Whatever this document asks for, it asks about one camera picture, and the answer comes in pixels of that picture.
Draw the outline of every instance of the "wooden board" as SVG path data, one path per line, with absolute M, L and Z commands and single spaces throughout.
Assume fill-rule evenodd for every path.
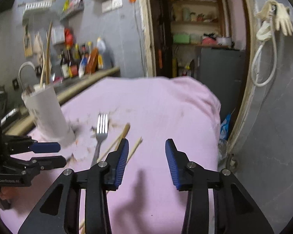
M 26 32 L 26 27 L 24 27 L 23 45 L 24 45 L 25 57 L 31 57 L 32 56 L 31 38 L 30 38 L 30 34 Z
M 119 72 L 119 67 L 107 69 L 104 71 L 98 71 L 93 75 L 88 76 L 87 79 L 69 87 L 67 90 L 61 92 L 57 96 L 57 100 L 59 101 L 60 105 L 66 103 L 72 97 L 75 97 L 77 94 L 88 88 L 89 86 L 93 85 L 95 82 L 99 81 L 100 79 L 113 75 Z M 34 127 L 34 119 L 31 116 L 27 116 L 19 120 L 14 126 L 12 126 L 6 134 L 10 135 L 24 135 L 27 134 L 31 129 Z
M 203 5 L 203 6 L 215 6 L 218 7 L 217 2 L 209 2 L 209 1 L 196 1 L 196 0 L 182 0 L 182 1 L 170 1 L 170 3 L 176 4 L 192 4 L 192 5 Z
M 198 25 L 198 26 L 211 26 L 218 27 L 218 23 L 214 22 L 199 22 L 199 21 L 172 21 L 172 25 Z
M 219 49 L 227 49 L 229 46 L 222 45 L 202 45 L 199 43 L 173 43 L 173 45 L 182 45 L 182 46 L 197 46 L 197 47 L 211 47 L 211 48 L 219 48 Z

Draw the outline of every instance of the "pink cloth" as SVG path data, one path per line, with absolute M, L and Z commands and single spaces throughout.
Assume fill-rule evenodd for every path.
M 59 154 L 68 157 L 73 153 L 78 161 L 70 162 L 63 169 L 41 172 L 31 187 L 18 188 L 20 195 L 14 199 L 13 208 L 0 212 L 11 231 L 17 233 L 34 205 L 64 169 L 77 172 L 90 167 L 96 146 L 96 139 L 91 138 L 91 126 L 96 126 L 101 112 L 109 113 L 110 118 L 108 138 L 101 146 L 101 154 L 127 122 L 131 124 L 127 135 L 130 147 L 143 138 L 126 166 L 119 189 L 107 196 L 112 232 L 180 234 L 187 192 L 178 192 L 172 183 L 165 141 L 172 138 L 190 161 L 217 170 L 220 103 L 209 89 L 189 77 L 106 78 L 71 99 L 62 110 L 77 129 L 78 141 L 61 149 Z M 37 129 L 30 135 L 42 141 Z M 30 159 L 34 155 L 29 152 L 16 157 Z M 80 221 L 84 218 L 84 196 L 82 192 Z

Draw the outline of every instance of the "white pipe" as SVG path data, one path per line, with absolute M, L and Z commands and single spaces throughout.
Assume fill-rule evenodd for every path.
M 263 83 L 257 83 L 257 75 L 254 74 L 254 68 L 255 68 L 255 63 L 256 63 L 256 61 L 258 59 L 258 56 L 261 53 L 264 44 L 266 43 L 266 42 L 262 42 L 260 47 L 258 48 L 255 56 L 254 56 L 252 66 L 251 66 L 252 82 L 257 87 L 263 87 L 263 86 L 267 85 L 272 80 L 272 78 L 274 77 L 275 72 L 276 72 L 276 68 L 277 68 L 277 44 L 276 44 L 276 37 L 275 37 L 274 28 L 273 28 L 273 20 L 272 20 L 272 18 L 270 18 L 270 32 L 271 32 L 272 44 L 273 44 L 273 57 L 274 57 L 273 58 L 273 67 L 272 67 L 272 71 L 271 71 L 268 79 Z
M 35 66 L 34 66 L 33 63 L 30 62 L 30 61 L 24 62 L 24 63 L 20 66 L 20 69 L 18 70 L 18 80 L 19 80 L 20 83 L 21 83 L 21 87 L 22 87 L 22 90 L 23 90 L 23 91 L 25 90 L 25 88 L 24 88 L 23 82 L 22 82 L 22 80 L 21 80 L 21 70 L 22 70 L 25 66 L 27 66 L 27 65 L 31 66 L 31 67 L 33 68 L 33 70 L 35 71 Z

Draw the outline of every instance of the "wooden shelf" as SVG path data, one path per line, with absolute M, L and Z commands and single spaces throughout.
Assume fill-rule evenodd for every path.
M 181 1 L 170 1 L 170 2 L 176 3 L 176 4 L 192 4 L 192 5 L 204 5 L 204 6 L 218 7 L 217 2 L 209 2 L 209 1 L 181 0 Z
M 195 26 L 212 26 L 219 27 L 218 23 L 214 22 L 199 22 L 199 21 L 171 21 L 172 25 L 195 25 Z
M 197 47 L 212 47 L 212 48 L 219 48 L 219 49 L 227 49 L 229 46 L 222 46 L 222 45 L 202 45 L 199 43 L 173 43 L 173 45 L 180 45 L 180 46 L 197 46 Z

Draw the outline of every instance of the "white glove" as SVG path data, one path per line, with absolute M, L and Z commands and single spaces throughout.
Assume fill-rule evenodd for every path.
M 277 15 L 276 15 L 276 31 L 282 30 L 282 33 L 287 35 L 292 35 L 293 25 L 288 14 L 287 8 L 282 3 L 277 3 Z
M 267 0 L 260 12 L 257 13 L 257 17 L 261 20 L 269 20 L 269 12 L 272 11 L 272 5 L 276 5 L 276 0 Z

